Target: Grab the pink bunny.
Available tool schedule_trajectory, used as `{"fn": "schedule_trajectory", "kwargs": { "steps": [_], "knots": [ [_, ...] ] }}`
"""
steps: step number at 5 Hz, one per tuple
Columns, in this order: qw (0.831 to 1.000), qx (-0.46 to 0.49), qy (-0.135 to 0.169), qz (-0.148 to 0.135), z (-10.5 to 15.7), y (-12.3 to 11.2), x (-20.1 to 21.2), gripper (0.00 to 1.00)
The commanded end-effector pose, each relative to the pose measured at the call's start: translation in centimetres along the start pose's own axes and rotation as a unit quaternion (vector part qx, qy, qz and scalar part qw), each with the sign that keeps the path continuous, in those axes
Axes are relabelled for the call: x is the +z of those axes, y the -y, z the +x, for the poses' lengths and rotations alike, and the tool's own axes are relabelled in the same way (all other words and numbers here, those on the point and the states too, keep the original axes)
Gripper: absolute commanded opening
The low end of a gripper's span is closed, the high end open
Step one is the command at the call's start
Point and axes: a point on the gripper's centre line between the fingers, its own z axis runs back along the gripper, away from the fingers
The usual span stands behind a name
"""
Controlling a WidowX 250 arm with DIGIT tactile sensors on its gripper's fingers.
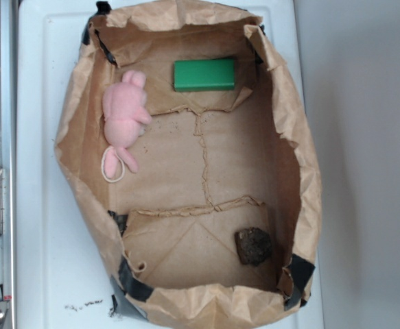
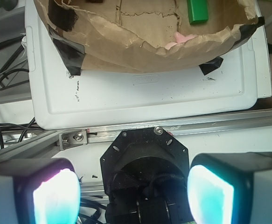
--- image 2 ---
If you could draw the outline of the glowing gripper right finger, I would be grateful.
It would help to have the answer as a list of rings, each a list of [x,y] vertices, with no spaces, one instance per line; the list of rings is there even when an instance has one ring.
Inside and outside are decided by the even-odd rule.
[[[198,224],[272,224],[272,152],[198,154],[187,191]]]

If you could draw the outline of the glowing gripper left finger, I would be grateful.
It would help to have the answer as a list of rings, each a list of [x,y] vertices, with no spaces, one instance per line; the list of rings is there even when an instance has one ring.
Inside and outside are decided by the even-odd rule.
[[[0,224],[74,224],[80,197],[65,158],[0,160]]]

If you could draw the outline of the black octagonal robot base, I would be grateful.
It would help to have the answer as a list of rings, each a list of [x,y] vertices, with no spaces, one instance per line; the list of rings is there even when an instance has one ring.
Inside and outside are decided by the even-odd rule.
[[[188,149],[160,127],[124,130],[100,159],[109,224],[191,222]]]

